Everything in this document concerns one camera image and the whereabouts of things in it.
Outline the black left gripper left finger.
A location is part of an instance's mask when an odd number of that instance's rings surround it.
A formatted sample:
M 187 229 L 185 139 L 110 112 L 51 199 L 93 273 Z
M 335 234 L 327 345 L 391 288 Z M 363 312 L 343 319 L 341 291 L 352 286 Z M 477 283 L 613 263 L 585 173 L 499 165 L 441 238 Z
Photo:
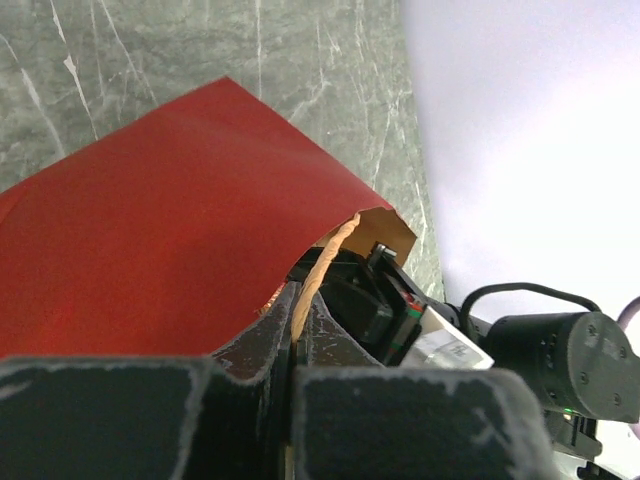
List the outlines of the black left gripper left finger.
M 5 479 L 281 479 L 294 284 L 216 352 L 1 364 Z

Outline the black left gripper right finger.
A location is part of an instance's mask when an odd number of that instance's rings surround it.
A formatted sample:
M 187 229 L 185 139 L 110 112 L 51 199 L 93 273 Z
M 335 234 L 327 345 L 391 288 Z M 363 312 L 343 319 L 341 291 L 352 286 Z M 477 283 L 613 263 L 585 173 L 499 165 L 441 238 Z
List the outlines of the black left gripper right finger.
M 558 479 L 532 391 L 515 373 L 383 367 L 340 356 L 312 302 L 306 355 L 294 370 L 292 463 L 297 479 Z

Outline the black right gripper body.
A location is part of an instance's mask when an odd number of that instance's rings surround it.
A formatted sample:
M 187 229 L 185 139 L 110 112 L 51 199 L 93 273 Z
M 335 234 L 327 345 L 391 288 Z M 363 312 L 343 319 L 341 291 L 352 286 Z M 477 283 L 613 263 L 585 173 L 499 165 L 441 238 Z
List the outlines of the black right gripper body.
M 422 331 L 425 295 L 380 242 L 366 257 L 339 250 L 319 292 L 334 320 L 386 366 L 400 365 Z

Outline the red paper bag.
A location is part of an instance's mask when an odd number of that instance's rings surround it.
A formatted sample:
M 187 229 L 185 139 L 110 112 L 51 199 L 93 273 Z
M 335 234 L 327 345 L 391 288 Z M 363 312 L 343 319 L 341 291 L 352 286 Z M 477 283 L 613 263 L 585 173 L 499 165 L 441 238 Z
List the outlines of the red paper bag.
M 391 204 L 221 78 L 2 194 L 1 353 L 211 353 L 351 219 L 347 249 L 408 257 Z

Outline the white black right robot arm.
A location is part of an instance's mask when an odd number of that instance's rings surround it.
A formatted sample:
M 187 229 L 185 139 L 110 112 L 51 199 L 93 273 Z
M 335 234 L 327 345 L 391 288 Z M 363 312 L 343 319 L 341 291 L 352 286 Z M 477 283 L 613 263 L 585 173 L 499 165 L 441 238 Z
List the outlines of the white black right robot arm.
M 308 250 L 319 297 L 297 347 L 297 479 L 613 479 L 601 421 L 639 421 L 639 356 L 592 301 L 527 282 L 460 307 L 425 296 L 383 244 Z

